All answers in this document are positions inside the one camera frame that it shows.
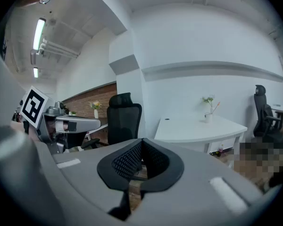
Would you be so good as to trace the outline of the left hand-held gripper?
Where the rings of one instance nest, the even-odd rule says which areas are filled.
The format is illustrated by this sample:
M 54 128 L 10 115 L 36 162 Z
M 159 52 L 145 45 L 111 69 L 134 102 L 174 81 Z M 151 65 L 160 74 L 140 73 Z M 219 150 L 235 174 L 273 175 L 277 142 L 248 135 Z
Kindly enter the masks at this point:
M 52 154 L 67 153 L 75 149 L 83 151 L 86 132 L 101 126 L 99 119 L 68 115 L 62 102 L 54 102 L 33 86 L 20 105 L 24 132 L 33 140 L 45 143 Z M 48 121 L 65 121 L 68 123 L 68 130 L 57 132 L 56 137 L 51 138 L 47 129 Z

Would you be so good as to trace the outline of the person's left hand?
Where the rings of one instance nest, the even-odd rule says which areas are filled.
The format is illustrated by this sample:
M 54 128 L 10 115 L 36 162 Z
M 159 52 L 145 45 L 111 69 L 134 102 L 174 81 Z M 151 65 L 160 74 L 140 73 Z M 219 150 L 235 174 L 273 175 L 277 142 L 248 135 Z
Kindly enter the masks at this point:
M 55 138 L 57 132 L 64 132 L 68 130 L 68 123 L 65 121 L 48 121 L 47 129 L 51 138 Z

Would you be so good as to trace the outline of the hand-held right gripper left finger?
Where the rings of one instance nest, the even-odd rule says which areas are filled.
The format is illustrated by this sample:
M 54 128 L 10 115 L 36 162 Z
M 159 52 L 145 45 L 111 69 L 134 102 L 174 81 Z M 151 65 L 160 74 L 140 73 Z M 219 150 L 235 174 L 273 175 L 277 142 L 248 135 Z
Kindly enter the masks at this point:
M 129 213 L 129 183 L 142 160 L 142 140 L 53 156 L 70 185 L 107 213 Z

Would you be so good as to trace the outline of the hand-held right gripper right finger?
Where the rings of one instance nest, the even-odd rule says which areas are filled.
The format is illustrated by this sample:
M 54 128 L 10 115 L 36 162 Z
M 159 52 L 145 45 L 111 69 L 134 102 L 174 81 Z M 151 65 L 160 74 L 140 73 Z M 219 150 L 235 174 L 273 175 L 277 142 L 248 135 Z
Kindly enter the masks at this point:
M 261 225 L 264 213 L 281 187 L 259 189 L 203 152 L 157 141 L 183 161 L 181 178 L 169 189 L 146 193 L 130 216 L 134 226 L 251 226 Z

